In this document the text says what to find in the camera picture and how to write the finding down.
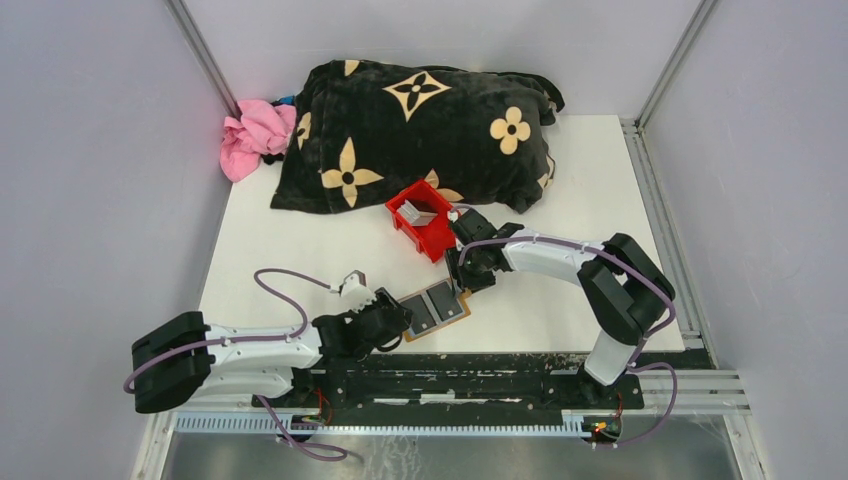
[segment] pink towel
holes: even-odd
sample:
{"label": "pink towel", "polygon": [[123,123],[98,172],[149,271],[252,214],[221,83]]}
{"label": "pink towel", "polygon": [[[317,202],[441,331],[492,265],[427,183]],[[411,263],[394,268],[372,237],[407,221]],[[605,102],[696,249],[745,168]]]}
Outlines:
{"label": "pink towel", "polygon": [[260,155],[284,153],[294,131],[295,108],[272,107],[264,100],[242,100],[241,121],[224,119],[221,169],[233,183],[259,168]]}

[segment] white wall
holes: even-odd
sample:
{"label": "white wall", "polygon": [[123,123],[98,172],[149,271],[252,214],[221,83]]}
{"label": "white wall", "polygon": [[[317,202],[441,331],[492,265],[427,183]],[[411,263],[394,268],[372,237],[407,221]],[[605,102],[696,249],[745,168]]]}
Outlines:
{"label": "white wall", "polygon": [[648,126],[775,478],[845,478],[848,3],[725,1]]}
{"label": "white wall", "polygon": [[698,0],[186,0],[237,98],[300,91],[333,59],[524,71],[569,113],[635,117]]}
{"label": "white wall", "polygon": [[224,110],[163,2],[0,7],[0,478],[127,478],[130,345],[196,308]]}

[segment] white table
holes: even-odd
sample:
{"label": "white table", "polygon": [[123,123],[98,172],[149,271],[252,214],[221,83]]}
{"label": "white table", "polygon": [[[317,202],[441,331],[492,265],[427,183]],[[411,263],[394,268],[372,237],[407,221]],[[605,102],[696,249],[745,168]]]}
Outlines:
{"label": "white table", "polygon": [[[479,208],[495,226],[512,221],[547,234],[607,240],[616,232],[635,238],[659,264],[648,218],[618,117],[560,116],[546,128],[556,179],[524,215],[504,205]],[[233,186],[200,303],[207,323],[267,327],[299,322],[297,313],[254,284],[263,267],[297,270],[329,283],[362,270],[372,288],[395,298],[447,277],[394,230],[389,212],[373,206],[338,215],[271,210],[281,165],[262,165]],[[268,275],[269,284],[300,302],[310,318],[346,309],[337,297],[302,280]],[[499,273],[497,285],[468,300],[471,316],[396,353],[588,352],[599,327],[583,291],[528,273]],[[677,323],[645,350],[680,351]]]}

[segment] black blanket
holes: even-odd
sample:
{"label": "black blanket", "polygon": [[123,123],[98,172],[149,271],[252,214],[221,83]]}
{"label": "black blanket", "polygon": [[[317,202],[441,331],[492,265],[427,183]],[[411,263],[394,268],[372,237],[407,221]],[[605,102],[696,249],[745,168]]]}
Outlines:
{"label": "black blanket", "polygon": [[312,70],[295,106],[271,208],[345,212],[426,178],[449,201],[522,213],[553,179],[541,127],[563,100],[544,77],[333,61]]}

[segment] red box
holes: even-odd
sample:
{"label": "red box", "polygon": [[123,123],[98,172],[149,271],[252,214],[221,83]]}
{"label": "red box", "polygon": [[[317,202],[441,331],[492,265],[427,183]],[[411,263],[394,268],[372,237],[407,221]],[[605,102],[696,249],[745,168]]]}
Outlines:
{"label": "red box", "polygon": [[[398,209],[406,201],[422,212],[434,212],[436,217],[427,225],[412,226],[398,213]],[[448,212],[453,206],[423,179],[386,202],[386,208],[392,212],[395,229],[403,230],[415,243],[418,252],[424,252],[433,263],[442,258],[445,250],[456,245],[456,237],[448,224]]]}

